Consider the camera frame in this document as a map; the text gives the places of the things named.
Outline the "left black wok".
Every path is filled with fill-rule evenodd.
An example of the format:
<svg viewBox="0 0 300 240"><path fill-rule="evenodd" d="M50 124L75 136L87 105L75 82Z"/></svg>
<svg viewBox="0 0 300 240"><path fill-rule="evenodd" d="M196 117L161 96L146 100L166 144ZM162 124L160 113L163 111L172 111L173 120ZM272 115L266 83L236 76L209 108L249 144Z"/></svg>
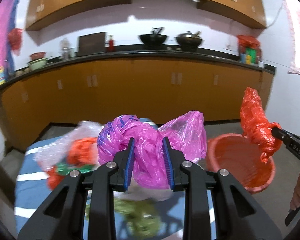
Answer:
<svg viewBox="0 0 300 240"><path fill-rule="evenodd" d="M163 35L164 27L152 28L150 34L139 35L139 40L143 43L146 49L158 50L167 40L168 36Z"/></svg>

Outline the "magenta plastic bag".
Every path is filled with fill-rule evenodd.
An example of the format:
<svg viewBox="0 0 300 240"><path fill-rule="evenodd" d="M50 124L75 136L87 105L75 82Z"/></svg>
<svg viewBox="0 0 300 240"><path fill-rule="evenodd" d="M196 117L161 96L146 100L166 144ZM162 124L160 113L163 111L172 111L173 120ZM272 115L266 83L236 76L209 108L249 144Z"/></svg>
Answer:
<svg viewBox="0 0 300 240"><path fill-rule="evenodd" d="M183 152L185 159L197 163L207 153L204 115L189 111L158 129L135 115L121 115L108 122L97 139L98 162L103 165L125 150L134 138L134 180L147 189L168 188L162 140L168 137L173 149Z"/></svg>

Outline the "pink blue hanging cloth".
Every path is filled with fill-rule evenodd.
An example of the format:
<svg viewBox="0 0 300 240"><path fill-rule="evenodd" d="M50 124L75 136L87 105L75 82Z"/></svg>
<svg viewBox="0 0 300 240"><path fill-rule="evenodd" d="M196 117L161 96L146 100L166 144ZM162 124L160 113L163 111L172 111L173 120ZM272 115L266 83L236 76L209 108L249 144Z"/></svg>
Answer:
<svg viewBox="0 0 300 240"><path fill-rule="evenodd" d="M0 69L2 76L8 80L14 72L14 62L8 34L15 28L15 15L19 0L2 0L0 2Z"/></svg>

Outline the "red bag hanging on wall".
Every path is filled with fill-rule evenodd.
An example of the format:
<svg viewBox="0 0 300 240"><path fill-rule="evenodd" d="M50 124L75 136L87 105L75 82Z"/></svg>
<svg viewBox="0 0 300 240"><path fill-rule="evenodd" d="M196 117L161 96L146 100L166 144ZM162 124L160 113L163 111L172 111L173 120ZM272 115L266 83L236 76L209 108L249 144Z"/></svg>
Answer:
<svg viewBox="0 0 300 240"><path fill-rule="evenodd" d="M13 28L8 33L8 44L10 46L10 51L15 55L19 56L23 41L23 29Z"/></svg>

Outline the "red bottle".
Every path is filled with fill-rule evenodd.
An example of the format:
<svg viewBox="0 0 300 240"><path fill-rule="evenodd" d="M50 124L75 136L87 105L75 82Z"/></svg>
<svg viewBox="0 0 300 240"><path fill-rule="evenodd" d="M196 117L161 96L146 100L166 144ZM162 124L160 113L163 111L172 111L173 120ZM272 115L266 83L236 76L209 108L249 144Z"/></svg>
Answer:
<svg viewBox="0 0 300 240"><path fill-rule="evenodd" d="M114 44L113 35L109 35L108 51L109 52L114 52L115 51L115 44Z"/></svg>

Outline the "green box on counter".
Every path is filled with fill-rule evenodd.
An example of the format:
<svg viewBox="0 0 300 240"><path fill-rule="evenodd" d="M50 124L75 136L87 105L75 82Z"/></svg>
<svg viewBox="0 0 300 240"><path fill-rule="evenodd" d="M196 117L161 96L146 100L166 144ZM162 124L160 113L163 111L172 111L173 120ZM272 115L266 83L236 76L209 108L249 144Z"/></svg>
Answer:
<svg viewBox="0 0 300 240"><path fill-rule="evenodd" d="M257 64L257 51L254 48L245 48L245 61L246 64Z"/></svg>

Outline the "clear bubble wrap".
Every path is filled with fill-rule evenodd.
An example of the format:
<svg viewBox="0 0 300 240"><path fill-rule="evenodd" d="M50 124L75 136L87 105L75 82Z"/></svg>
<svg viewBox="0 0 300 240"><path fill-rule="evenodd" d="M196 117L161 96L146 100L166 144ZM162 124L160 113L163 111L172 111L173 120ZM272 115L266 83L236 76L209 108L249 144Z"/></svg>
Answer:
<svg viewBox="0 0 300 240"><path fill-rule="evenodd" d="M61 136L54 142L41 147L35 154L35 160L42 170L48 171L49 168L52 168L53 165L66 156L72 142L85 137L98 138L103 128L104 126L97 122L81 121L72 131Z"/></svg>

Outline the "red bag on counter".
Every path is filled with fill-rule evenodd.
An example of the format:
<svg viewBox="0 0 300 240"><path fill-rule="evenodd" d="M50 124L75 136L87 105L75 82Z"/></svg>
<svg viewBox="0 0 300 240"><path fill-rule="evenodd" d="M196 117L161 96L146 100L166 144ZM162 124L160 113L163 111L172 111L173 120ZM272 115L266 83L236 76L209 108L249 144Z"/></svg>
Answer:
<svg viewBox="0 0 300 240"><path fill-rule="evenodd" d="M260 47L260 42L249 35L237 35L238 39L238 51L240 54L245 54L246 48L258 49Z"/></svg>

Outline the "white mug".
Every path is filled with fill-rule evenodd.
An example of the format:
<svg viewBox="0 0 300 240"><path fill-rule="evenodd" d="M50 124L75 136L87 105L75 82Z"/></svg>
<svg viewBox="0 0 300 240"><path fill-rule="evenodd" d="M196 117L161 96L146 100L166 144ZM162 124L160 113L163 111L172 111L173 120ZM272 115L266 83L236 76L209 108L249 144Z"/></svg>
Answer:
<svg viewBox="0 0 300 240"><path fill-rule="evenodd" d="M261 67L261 68L264 68L264 63L262 61L259 61L258 66Z"/></svg>

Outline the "blue white striped tablecloth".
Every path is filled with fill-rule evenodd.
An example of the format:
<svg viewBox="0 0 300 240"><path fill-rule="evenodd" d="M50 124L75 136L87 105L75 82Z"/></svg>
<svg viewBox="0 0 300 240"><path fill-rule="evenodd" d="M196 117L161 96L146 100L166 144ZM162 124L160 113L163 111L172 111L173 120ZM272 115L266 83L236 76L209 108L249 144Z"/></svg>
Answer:
<svg viewBox="0 0 300 240"><path fill-rule="evenodd" d="M142 122L150 124L153 128L158 129L159 127L151 124L148 120L140 119ZM34 210L42 203L42 201L52 191L47 185L48 174L47 171L42 170L39 164L35 160L35 154L38 150L54 142L53 139L50 142L42 142L41 144L31 146L25 155L23 165L20 169L19 175L17 176L17 184L15 188L15 216L17 220L17 227L22 228L26 220L33 214ZM141 187L132 178L131 185L128 190L124 193L115 193L115 197L119 197L127 200L146 200L151 199L154 201L155 208L158 210L160 204L168 203L173 196L172 190L169 188L163 190L147 189ZM163 217L161 218L161 226L163 226Z"/></svg>

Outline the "lower wooden cabinets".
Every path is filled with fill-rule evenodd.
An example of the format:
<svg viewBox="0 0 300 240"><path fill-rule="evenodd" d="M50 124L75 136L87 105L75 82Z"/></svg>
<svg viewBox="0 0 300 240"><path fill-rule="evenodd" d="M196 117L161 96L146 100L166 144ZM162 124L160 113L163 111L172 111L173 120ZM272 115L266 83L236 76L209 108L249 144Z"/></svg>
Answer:
<svg viewBox="0 0 300 240"><path fill-rule="evenodd" d="M164 124L189 111L205 122L237 120L244 90L267 104L274 74L229 63L164 58L97 60L53 67L0 89L0 128L24 151L51 123L105 124L131 114Z"/></svg>

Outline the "dark cutting board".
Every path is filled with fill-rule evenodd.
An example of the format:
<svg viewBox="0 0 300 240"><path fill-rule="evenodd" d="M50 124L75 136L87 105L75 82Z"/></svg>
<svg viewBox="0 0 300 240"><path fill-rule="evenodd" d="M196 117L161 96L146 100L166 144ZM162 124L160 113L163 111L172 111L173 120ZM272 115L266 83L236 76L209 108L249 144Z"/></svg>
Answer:
<svg viewBox="0 0 300 240"><path fill-rule="evenodd" d="M87 56L106 51L106 32L80 36L78 38L77 56Z"/></svg>

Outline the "right black wok with lid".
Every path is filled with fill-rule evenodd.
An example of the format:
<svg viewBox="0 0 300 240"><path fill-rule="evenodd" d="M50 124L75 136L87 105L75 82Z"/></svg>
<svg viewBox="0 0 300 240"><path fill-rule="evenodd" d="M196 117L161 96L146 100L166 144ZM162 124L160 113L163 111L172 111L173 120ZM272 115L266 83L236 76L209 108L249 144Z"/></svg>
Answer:
<svg viewBox="0 0 300 240"><path fill-rule="evenodd" d="M201 31L192 33L190 31L179 34L175 37L182 51L196 52L197 48L202 44L203 39L200 37Z"/></svg>

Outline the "red-brown basin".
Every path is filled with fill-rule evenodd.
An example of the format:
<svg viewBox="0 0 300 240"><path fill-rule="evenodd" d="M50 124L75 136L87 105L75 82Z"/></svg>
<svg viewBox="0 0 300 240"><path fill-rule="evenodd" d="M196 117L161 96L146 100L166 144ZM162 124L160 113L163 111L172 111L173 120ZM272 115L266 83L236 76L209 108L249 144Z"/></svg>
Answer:
<svg viewBox="0 0 300 240"><path fill-rule="evenodd" d="M45 51L36 52L36 53L33 53L30 55L30 59L31 59L31 61L43 59L45 57L45 55L46 55Z"/></svg>

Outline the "red plastic trash basket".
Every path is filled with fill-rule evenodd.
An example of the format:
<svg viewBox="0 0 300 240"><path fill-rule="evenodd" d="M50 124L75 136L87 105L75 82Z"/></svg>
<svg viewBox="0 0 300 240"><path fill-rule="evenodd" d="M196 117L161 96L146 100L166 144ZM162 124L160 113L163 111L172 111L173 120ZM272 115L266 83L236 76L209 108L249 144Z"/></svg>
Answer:
<svg viewBox="0 0 300 240"><path fill-rule="evenodd" d="M206 166L209 171L228 170L251 194L264 191L275 177L273 158L260 160L258 146L237 133L228 133L207 142Z"/></svg>

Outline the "black countertop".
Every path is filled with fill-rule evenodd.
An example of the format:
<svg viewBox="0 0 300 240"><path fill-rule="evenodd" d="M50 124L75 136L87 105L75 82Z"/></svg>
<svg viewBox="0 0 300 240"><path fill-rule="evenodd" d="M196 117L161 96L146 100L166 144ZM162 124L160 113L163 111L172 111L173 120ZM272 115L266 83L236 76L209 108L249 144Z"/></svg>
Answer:
<svg viewBox="0 0 300 240"><path fill-rule="evenodd" d="M195 52L181 51L178 46L164 45L163 50L147 50L144 45L122 45L116 46L115 52L96 53L86 56L76 56L69 60L62 61L58 58L53 58L48 61L43 68L29 71L25 74L12 77L7 80L3 85L0 85L0 90L7 88L8 86L20 81L23 78L33 76L40 72L45 72L53 68L62 68L71 64L86 63L98 60L114 60L114 59L135 59L141 57L153 57L155 59L168 58L168 59L182 59L182 60L196 60L196 61L208 61L208 62L220 62L225 64L232 64L243 68L256 70L259 72L268 72L270 74L276 74L276 67L265 64L264 67L259 67L253 64L245 64L239 62L239 56L224 53L216 50L209 50L204 48L198 48Z"/></svg>

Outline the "small red plastic bag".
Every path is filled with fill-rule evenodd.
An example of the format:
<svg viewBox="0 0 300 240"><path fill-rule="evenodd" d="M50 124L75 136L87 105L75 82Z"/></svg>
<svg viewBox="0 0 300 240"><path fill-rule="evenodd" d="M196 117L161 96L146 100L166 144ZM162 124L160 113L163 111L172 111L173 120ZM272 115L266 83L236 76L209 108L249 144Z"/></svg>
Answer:
<svg viewBox="0 0 300 240"><path fill-rule="evenodd" d="M95 169L99 167L98 151L97 151L97 137L85 137L77 139L70 144L70 150L66 156L58 163L67 163L73 166L94 165ZM56 172L56 165L49 168L47 171L48 179L47 185L50 190L54 190L56 186L65 178Z"/></svg>

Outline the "olive green plastic bag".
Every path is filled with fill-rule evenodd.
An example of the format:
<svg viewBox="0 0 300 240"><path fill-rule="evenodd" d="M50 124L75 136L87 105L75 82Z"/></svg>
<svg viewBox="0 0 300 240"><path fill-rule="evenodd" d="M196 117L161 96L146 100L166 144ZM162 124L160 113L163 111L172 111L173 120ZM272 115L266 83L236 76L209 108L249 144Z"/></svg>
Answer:
<svg viewBox="0 0 300 240"><path fill-rule="evenodd" d="M154 201L114 198L117 239L148 239L155 237L161 227L161 218Z"/></svg>

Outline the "clear jar with bag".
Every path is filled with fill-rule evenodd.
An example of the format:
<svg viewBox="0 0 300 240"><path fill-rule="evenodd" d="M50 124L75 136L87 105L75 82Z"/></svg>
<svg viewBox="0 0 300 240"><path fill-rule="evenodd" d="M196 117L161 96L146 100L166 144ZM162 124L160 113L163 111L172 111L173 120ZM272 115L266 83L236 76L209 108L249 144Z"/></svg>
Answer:
<svg viewBox="0 0 300 240"><path fill-rule="evenodd" d="M70 42L66 37L60 41L60 50L62 59L68 60L70 57Z"/></svg>

